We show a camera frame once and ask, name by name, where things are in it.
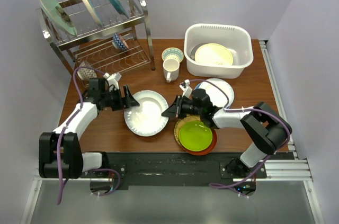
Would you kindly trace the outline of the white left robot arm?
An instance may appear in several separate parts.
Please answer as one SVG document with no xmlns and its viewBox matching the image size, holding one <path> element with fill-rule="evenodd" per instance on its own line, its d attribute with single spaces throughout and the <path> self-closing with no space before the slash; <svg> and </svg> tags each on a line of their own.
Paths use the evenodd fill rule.
<svg viewBox="0 0 339 224">
<path fill-rule="evenodd" d="M 52 132 L 44 132 L 39 138 L 39 175 L 42 178 L 79 178 L 92 171 L 97 177 L 105 177 L 110 171 L 104 152 L 83 153 L 79 140 L 99 112 L 139 106 L 127 85 L 120 89 L 106 87 L 106 79 L 91 78 L 89 89 L 82 94 L 71 115 Z"/>
</svg>

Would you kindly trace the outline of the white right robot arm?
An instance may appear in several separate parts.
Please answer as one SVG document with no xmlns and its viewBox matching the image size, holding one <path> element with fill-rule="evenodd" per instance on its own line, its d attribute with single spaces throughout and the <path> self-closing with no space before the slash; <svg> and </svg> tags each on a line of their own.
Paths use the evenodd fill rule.
<svg viewBox="0 0 339 224">
<path fill-rule="evenodd" d="M 182 119 L 187 115 L 198 115 L 200 121 L 209 128 L 245 129 L 252 144 L 239 158 L 226 165 L 227 172 L 237 177 L 253 175 L 261 163 L 290 140 L 291 126 L 265 102 L 252 107 L 228 109 L 213 105 L 203 89 L 195 89 L 191 96 L 176 96 L 162 116 Z"/>
</svg>

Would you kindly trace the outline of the cream leaf pattern plate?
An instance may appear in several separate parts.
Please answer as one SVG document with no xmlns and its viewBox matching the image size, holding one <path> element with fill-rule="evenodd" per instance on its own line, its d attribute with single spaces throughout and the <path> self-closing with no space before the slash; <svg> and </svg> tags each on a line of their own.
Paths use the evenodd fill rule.
<svg viewBox="0 0 339 224">
<path fill-rule="evenodd" d="M 217 43 L 200 46 L 194 54 L 194 60 L 201 64 L 221 66 L 231 66 L 234 62 L 232 53 Z"/>
</svg>

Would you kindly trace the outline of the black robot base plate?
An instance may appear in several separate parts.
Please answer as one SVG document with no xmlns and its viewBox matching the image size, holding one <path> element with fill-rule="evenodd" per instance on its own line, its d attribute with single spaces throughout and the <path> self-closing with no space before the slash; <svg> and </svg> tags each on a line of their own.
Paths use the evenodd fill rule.
<svg viewBox="0 0 339 224">
<path fill-rule="evenodd" d="M 255 174 L 240 162 L 238 153 L 108 153 L 105 171 L 82 177 L 92 179 L 91 189 L 107 191 L 110 185 L 120 190 L 130 186 L 208 186 L 210 183 L 231 185 L 236 179 L 265 178 L 261 167 Z"/>
</svg>

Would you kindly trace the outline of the white fluted bottom plate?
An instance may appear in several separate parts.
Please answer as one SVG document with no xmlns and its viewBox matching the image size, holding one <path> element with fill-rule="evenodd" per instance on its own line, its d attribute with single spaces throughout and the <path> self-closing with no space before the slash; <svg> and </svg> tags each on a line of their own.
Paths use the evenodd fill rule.
<svg viewBox="0 0 339 224">
<path fill-rule="evenodd" d="M 169 107 L 165 98 L 151 90 L 137 92 L 133 97 L 140 105 L 124 111 L 124 120 L 129 130 L 142 137 L 151 137 L 161 132 L 169 120 L 162 116 Z"/>
</svg>

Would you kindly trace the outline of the grey reindeer plate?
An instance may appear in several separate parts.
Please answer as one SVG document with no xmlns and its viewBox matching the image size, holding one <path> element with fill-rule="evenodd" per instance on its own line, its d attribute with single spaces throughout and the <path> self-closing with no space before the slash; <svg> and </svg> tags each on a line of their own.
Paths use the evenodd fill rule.
<svg viewBox="0 0 339 224">
<path fill-rule="evenodd" d="M 195 60 L 195 53 L 196 53 L 196 51 L 197 51 L 201 46 L 203 46 L 203 45 L 204 45 L 204 43 L 198 44 L 198 45 L 196 45 L 196 46 L 192 49 L 192 51 L 191 51 L 191 53 L 190 53 L 190 58 L 191 58 L 192 60 Z"/>
</svg>

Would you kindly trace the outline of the white paper plate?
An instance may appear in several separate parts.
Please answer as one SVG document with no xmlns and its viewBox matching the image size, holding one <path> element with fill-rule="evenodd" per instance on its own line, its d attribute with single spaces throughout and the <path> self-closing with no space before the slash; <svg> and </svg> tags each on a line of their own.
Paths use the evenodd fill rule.
<svg viewBox="0 0 339 224">
<path fill-rule="evenodd" d="M 233 88 L 224 80 L 219 78 L 209 78 L 219 89 L 215 88 L 207 82 L 199 84 L 198 89 L 204 89 L 210 97 L 210 101 L 217 107 L 230 107 L 234 101 L 235 94 Z"/>
</svg>

